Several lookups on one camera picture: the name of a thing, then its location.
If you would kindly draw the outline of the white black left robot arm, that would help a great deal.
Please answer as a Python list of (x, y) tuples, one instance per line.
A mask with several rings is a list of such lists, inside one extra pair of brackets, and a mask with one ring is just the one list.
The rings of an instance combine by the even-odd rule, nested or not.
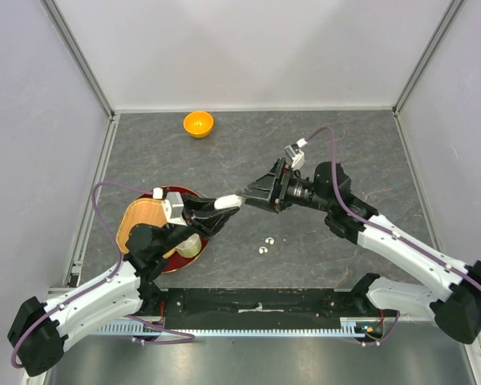
[(165, 254), (193, 235), (216, 235), (244, 201), (237, 195), (204, 198), (165, 191), (161, 208), (166, 224), (133, 225), (128, 252), (115, 265), (56, 298), (42, 302), (31, 297), (21, 304), (7, 334), (12, 367), (31, 377), (41, 375), (101, 326), (137, 312), (154, 314), (160, 306), (154, 281), (167, 265)]

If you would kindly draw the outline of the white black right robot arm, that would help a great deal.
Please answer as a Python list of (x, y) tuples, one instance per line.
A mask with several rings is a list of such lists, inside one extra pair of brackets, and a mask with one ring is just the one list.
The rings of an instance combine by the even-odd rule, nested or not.
[(336, 236), (379, 254), (417, 280), (415, 285), (402, 284), (366, 274), (359, 282), (362, 288), (351, 295), (357, 314), (367, 316), (377, 308), (417, 314), (433, 320), (455, 341), (473, 343), (481, 332), (481, 261), (470, 265), (431, 248), (350, 188), (351, 179), (339, 163), (322, 162), (312, 179), (303, 179), (280, 158), (236, 194), (243, 203), (273, 213), (292, 205), (322, 211)]

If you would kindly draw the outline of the white earbud charging case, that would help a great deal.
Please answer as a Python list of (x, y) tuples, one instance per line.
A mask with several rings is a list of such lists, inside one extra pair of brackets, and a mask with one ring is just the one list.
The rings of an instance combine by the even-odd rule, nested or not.
[(216, 210), (234, 209), (240, 208), (245, 202), (243, 197), (236, 194), (218, 197), (213, 203), (213, 207)]

